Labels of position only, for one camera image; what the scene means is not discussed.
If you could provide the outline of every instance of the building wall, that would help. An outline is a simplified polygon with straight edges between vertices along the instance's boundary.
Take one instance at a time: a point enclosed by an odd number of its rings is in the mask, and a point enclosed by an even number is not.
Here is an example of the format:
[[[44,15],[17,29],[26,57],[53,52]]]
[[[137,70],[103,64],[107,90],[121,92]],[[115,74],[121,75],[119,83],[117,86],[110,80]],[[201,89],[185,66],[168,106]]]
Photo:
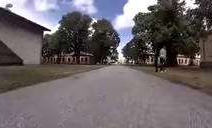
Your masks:
[[[33,32],[0,20],[0,40],[19,56],[24,64],[40,64],[43,31]]]
[[[201,56],[195,57],[195,59],[193,60],[194,65],[200,65],[200,57]],[[179,55],[179,56],[177,56],[177,61],[178,61],[178,65],[180,65],[180,66],[188,66],[190,63],[190,58]],[[149,56],[146,59],[145,63],[148,65],[153,65],[154,64],[154,56]]]
[[[202,61],[212,62],[212,34],[201,40]]]
[[[22,65],[23,60],[0,40],[0,65]]]
[[[43,63],[57,63],[57,56],[48,58],[42,58]],[[61,64],[76,64],[75,56],[66,56],[60,58]],[[92,56],[80,56],[80,64],[94,64],[94,58]]]

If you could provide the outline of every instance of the white cloud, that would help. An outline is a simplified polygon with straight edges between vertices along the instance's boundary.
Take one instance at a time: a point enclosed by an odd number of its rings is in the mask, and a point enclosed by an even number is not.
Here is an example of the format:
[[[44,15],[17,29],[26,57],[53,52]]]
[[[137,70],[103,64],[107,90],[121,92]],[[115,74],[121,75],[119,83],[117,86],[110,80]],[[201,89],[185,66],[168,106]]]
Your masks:
[[[51,9],[59,9],[57,0],[34,0],[35,8],[38,11],[47,11]]]
[[[94,0],[73,0],[72,4],[79,11],[86,12],[88,14],[97,13],[97,8],[94,6]]]
[[[46,32],[44,32],[44,34],[53,34],[53,33],[55,33],[56,31],[58,31],[59,27],[60,27],[60,24],[57,24],[57,25],[55,25],[55,27],[53,27],[53,28],[51,29],[51,31],[46,31]]]
[[[123,14],[118,15],[114,20],[114,26],[117,30],[130,28],[134,25],[133,18],[139,12],[148,12],[150,5],[156,4],[156,0],[128,0],[123,7]],[[187,7],[194,8],[194,0],[186,0]]]
[[[26,7],[27,0],[0,0],[0,7],[5,7],[6,4],[11,3],[13,7],[10,10],[26,19],[29,19],[35,23],[43,25],[48,28],[52,28],[50,23],[42,18],[40,13],[35,12],[36,10],[32,10]]]
[[[119,59],[119,61],[120,61],[120,62],[124,62],[125,58],[123,57],[123,54],[122,54],[122,47],[119,46],[119,47],[117,48],[117,50],[118,50],[118,59]]]

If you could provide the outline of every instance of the road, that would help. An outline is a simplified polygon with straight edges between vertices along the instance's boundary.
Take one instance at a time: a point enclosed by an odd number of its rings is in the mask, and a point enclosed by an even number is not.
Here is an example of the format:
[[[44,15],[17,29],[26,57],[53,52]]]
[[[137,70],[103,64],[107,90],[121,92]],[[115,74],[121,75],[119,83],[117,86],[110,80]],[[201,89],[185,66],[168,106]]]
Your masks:
[[[110,66],[0,94],[0,128],[212,128],[212,97]]]

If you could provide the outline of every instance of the roof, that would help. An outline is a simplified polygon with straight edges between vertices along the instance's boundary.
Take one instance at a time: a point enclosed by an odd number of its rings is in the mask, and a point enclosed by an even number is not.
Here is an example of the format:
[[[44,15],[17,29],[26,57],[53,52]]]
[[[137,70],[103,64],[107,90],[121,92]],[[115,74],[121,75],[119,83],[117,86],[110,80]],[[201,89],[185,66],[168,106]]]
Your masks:
[[[81,56],[93,56],[93,54],[91,53],[87,53],[87,52],[80,52]]]
[[[211,34],[212,34],[212,29],[206,31],[203,36],[208,36],[208,35],[211,35]]]
[[[37,27],[39,29],[42,29],[43,31],[51,31],[50,29],[48,29],[46,27],[43,27],[43,26],[41,26],[41,25],[39,25],[39,24],[37,24],[35,22],[32,22],[32,21],[30,21],[30,20],[28,20],[28,19],[26,19],[26,18],[24,18],[22,16],[19,16],[19,15],[13,13],[13,12],[11,12],[9,10],[6,10],[4,8],[1,8],[1,7],[0,7],[0,17],[1,18],[13,19],[13,20],[15,20],[17,22],[20,22],[20,24],[21,24],[21,22],[23,22],[25,24],[29,24],[29,25],[32,25],[32,26]]]

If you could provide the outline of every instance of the grass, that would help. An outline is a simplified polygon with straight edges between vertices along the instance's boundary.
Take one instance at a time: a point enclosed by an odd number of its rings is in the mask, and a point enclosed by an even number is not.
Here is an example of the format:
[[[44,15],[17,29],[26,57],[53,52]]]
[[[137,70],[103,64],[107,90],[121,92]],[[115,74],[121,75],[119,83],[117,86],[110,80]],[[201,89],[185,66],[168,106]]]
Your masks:
[[[0,93],[47,82],[75,73],[99,69],[100,65],[36,65],[0,67]]]
[[[132,68],[212,95],[212,71],[202,70],[199,67],[177,67],[169,68],[166,73],[155,73],[154,67],[132,66]]]

